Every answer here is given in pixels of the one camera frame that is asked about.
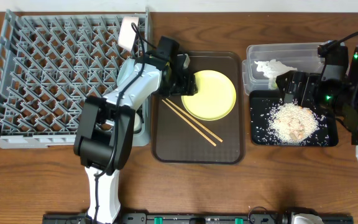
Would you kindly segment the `yellow plate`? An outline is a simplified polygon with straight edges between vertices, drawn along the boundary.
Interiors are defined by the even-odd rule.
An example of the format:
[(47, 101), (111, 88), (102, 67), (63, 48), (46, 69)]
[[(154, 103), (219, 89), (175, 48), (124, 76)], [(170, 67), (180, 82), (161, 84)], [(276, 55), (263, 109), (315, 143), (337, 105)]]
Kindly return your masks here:
[(197, 93), (182, 96), (183, 106), (195, 118), (214, 121), (228, 115), (236, 104), (236, 89), (221, 72), (202, 70), (195, 73)]

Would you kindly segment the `wooden chopstick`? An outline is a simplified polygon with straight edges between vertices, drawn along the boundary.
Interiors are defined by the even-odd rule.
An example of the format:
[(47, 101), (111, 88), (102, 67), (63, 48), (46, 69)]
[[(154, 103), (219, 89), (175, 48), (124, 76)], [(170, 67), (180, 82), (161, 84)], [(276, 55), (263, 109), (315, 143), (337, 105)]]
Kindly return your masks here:
[(192, 122), (199, 130), (201, 130), (203, 133), (209, 134), (219, 142), (223, 142), (223, 139), (220, 138), (217, 134), (212, 132), (210, 129), (208, 129), (206, 126), (201, 124), (199, 121), (197, 121), (192, 115), (185, 112), (183, 109), (181, 109), (178, 105), (176, 105), (174, 102), (170, 101), (168, 98), (164, 99), (170, 106), (173, 106), (174, 109), (176, 109), (178, 112), (180, 112), (187, 120)]
[(200, 134), (202, 137), (205, 138), (205, 140), (207, 140), (211, 145), (213, 145), (214, 147), (216, 147), (216, 143), (210, 139), (209, 137), (207, 137), (207, 135), (205, 135), (205, 133), (203, 133), (201, 130), (199, 130), (192, 122), (190, 122), (189, 120), (187, 120), (180, 112), (178, 112), (176, 109), (173, 108), (173, 106), (170, 106), (165, 100), (162, 100), (162, 102), (167, 105), (176, 115), (178, 115), (184, 122), (186, 122), (190, 127), (192, 127), (198, 134)]

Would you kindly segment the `light blue bowl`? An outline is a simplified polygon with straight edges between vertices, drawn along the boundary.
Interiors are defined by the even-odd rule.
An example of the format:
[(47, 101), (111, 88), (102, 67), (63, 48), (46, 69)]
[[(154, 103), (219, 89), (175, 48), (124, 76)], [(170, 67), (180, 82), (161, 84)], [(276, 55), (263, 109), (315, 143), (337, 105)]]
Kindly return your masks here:
[(123, 82), (126, 68), (127, 68), (127, 60), (122, 64), (120, 71), (117, 75), (117, 80), (116, 80), (117, 86), (120, 86), (121, 83)]

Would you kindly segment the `white green cup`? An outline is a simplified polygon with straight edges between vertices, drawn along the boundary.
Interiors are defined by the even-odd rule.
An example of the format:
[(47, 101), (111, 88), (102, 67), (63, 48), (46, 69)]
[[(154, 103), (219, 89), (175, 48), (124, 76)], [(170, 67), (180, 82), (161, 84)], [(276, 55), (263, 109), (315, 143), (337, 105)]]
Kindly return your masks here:
[(134, 134), (137, 134), (142, 130), (142, 123), (142, 117), (136, 113), (134, 119)]

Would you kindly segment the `pink bowl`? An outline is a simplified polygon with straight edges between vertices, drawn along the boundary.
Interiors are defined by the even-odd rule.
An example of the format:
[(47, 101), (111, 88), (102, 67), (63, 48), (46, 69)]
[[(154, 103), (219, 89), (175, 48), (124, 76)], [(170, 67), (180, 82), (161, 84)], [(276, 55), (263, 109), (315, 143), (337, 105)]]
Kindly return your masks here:
[(118, 46), (129, 52), (132, 51), (136, 37), (136, 32), (132, 28), (132, 23), (138, 25), (139, 18), (133, 16), (126, 16), (123, 18), (117, 42)]

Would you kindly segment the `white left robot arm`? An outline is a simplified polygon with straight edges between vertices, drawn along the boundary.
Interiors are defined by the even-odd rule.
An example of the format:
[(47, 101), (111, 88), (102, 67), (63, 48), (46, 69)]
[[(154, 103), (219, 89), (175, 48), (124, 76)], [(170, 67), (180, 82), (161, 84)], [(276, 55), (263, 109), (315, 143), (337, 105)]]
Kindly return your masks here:
[(102, 97), (87, 97), (74, 143), (74, 153), (89, 179), (86, 223), (113, 223), (117, 218), (121, 209), (119, 173), (131, 153), (136, 112), (154, 92), (162, 96), (195, 94), (189, 64), (188, 54), (164, 56), (149, 51), (122, 64), (115, 90)]

